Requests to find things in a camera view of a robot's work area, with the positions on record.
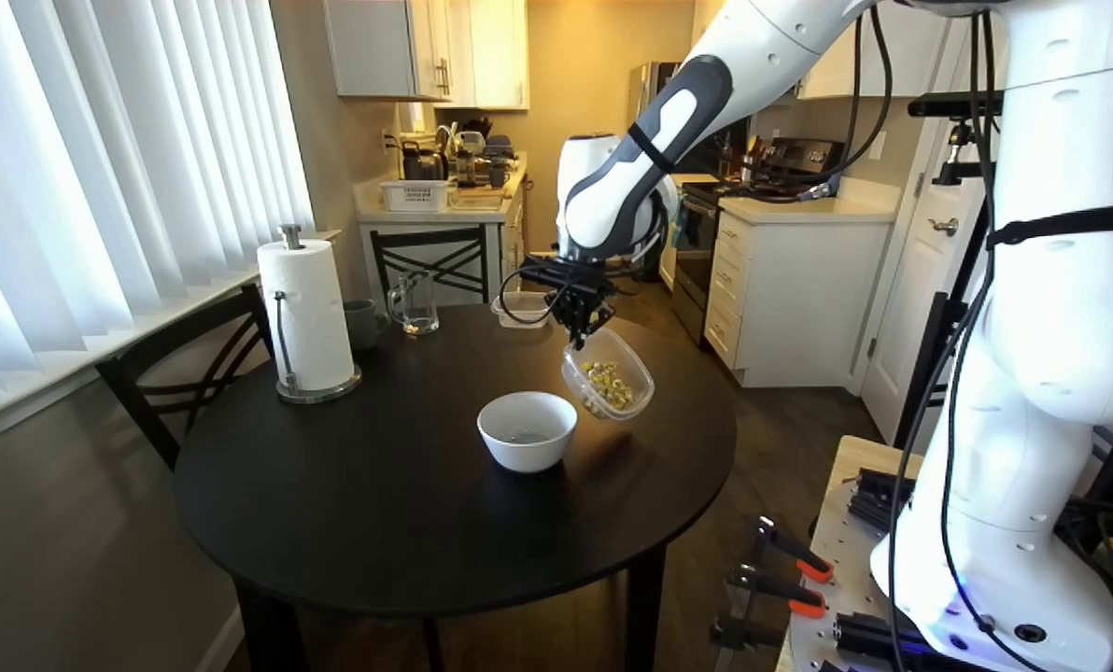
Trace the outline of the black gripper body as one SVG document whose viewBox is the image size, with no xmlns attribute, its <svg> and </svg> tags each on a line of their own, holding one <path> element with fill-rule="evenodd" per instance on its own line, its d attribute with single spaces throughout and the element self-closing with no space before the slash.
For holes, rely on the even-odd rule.
<svg viewBox="0 0 1113 672">
<path fill-rule="evenodd" d="M 565 329 L 592 323 L 599 333 L 614 318 L 608 299 L 617 283 L 593 263 L 526 258 L 519 278 L 549 287 L 549 313 Z"/>
</svg>

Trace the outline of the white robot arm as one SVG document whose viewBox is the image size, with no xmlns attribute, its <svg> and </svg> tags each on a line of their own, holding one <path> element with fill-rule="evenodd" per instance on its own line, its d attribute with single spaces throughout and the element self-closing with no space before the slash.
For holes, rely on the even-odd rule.
<svg viewBox="0 0 1113 672">
<path fill-rule="evenodd" d="M 988 294 L 869 574 L 945 656 L 1113 672 L 1113 594 L 1054 533 L 1113 426 L 1113 0 L 904 4 L 994 7 L 1010 66 Z"/>
</svg>

